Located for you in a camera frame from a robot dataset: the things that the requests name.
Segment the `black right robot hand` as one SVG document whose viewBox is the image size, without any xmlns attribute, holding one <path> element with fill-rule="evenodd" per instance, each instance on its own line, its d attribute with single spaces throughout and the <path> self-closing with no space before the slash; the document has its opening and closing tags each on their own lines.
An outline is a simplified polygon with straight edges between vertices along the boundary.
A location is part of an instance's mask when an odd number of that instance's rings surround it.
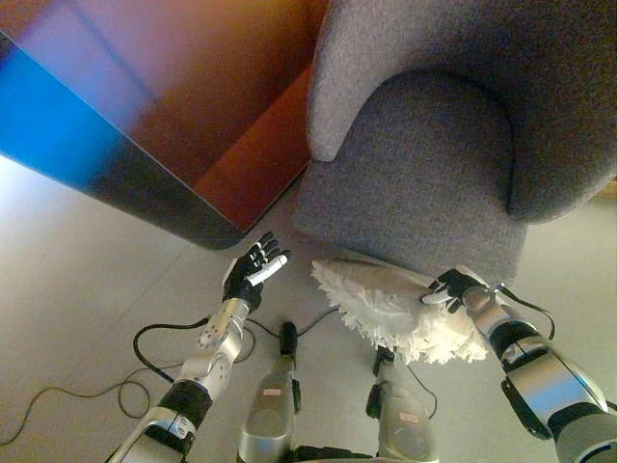
<svg viewBox="0 0 617 463">
<path fill-rule="evenodd" d="M 470 270 L 453 268 L 442 273 L 428 287 L 429 293 L 420 297 L 424 305 L 444 304 L 449 313 L 456 313 L 463 306 L 465 292 L 486 284 Z"/>
</svg>

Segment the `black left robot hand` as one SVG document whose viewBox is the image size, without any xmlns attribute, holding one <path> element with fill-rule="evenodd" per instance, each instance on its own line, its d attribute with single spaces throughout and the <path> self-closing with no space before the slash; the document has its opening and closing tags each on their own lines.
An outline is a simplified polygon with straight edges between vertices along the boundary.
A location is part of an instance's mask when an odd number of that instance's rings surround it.
<svg viewBox="0 0 617 463">
<path fill-rule="evenodd" d="M 261 304 L 265 281 L 279 272 L 290 258 L 291 251 L 282 250 L 272 232 L 265 233 L 229 265 L 223 280 L 223 301 L 239 299 L 247 304 L 249 313 L 253 313 Z"/>
</svg>

